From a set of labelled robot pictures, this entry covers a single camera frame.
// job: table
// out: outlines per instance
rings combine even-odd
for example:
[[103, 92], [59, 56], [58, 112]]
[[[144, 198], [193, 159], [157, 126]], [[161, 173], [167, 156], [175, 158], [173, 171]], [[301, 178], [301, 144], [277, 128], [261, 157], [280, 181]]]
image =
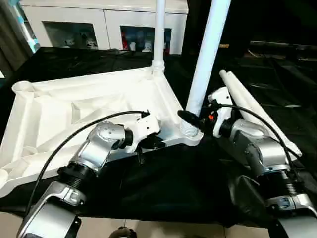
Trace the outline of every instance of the table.
[[[31, 82], [147, 67], [152, 55], [116, 50], [40, 48], [0, 89], [0, 135], [14, 100], [11, 86]], [[166, 56], [165, 75], [183, 107], [186, 106], [197, 56]], [[223, 86], [221, 69], [234, 72], [275, 122], [304, 152], [302, 162], [317, 168], [316, 63], [267, 58], [232, 58], [220, 50], [208, 93]], [[92, 186], [88, 202], [76, 212], [81, 216], [193, 223], [243, 223], [266, 227], [270, 216], [258, 196], [249, 170], [239, 164], [214, 138], [204, 136], [200, 145], [176, 145], [109, 163]], [[317, 202], [317, 184], [300, 171], [306, 189]], [[44, 180], [36, 199], [56, 178]], [[24, 215], [34, 183], [16, 188], [0, 199], [0, 211]]]

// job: white pole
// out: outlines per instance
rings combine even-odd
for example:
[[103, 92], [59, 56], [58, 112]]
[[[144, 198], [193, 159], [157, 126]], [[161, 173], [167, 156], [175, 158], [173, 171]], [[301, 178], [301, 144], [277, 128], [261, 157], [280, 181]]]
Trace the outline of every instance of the white pole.
[[[186, 110], [199, 116], [206, 94], [224, 24], [231, 0], [212, 0], [202, 45], [198, 56], [194, 79], [190, 89]], [[195, 136], [198, 129], [183, 121], [181, 132]]]
[[163, 72], [164, 66], [164, 34], [165, 34], [165, 0], [156, 0], [153, 73]]

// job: white tube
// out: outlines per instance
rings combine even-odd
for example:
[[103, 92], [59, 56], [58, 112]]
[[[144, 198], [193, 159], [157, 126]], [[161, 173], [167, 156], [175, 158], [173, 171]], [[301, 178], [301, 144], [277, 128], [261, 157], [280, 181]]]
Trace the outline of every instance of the white tube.
[[164, 34], [165, 34], [165, 0], [156, 0], [153, 73], [163, 72], [164, 66]]
[[[263, 107], [257, 102], [257, 100], [252, 96], [252, 94], [244, 87], [244, 85], [239, 81], [239, 79], [232, 72], [225, 72], [224, 70], [222, 70], [220, 71], [219, 74], [224, 84], [228, 88], [228, 91], [231, 97], [233, 98], [233, 100], [235, 101], [237, 105], [247, 108], [255, 112], [256, 114], [258, 114], [259, 116], [261, 116], [276, 130], [276, 132], [285, 142], [287, 147], [295, 151], [295, 153], [298, 154], [299, 156], [302, 155], [302, 152], [297, 147], [297, 145], [287, 138], [287, 136], [282, 132], [282, 130], [278, 127], [278, 125], [275, 124], [273, 119], [266, 113]], [[243, 112], [243, 111], [240, 111], [240, 112], [242, 117], [245, 120], [264, 126], [268, 130], [270, 136], [272, 136], [274, 139], [277, 139], [277, 137], [273, 134], [273, 132], [266, 125], [264, 125], [259, 119], [255, 118], [254, 116], [246, 112]]]
[[[231, 0], [212, 0], [186, 110], [199, 116]], [[198, 129], [183, 121], [181, 132], [195, 136]]]

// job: curtain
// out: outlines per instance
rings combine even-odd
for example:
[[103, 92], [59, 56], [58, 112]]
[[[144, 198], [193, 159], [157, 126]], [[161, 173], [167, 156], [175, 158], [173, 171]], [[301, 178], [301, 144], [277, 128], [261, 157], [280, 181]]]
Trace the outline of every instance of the curtain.
[[0, 0], [0, 70], [10, 78], [32, 54], [6, 0]]

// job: white cabinet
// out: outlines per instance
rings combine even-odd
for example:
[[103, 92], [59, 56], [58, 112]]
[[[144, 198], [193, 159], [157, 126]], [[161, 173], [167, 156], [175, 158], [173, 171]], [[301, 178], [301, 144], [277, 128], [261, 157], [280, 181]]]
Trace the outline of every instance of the white cabinet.
[[23, 10], [41, 46], [110, 48], [103, 10], [43, 6]]
[[[41, 46], [151, 52], [155, 0], [22, 0]], [[182, 52], [187, 0], [166, 0], [165, 51]]]
[[[165, 15], [165, 50], [171, 54], [182, 52], [186, 17], [184, 14]], [[110, 45], [112, 48], [153, 50], [154, 12], [105, 10]]]

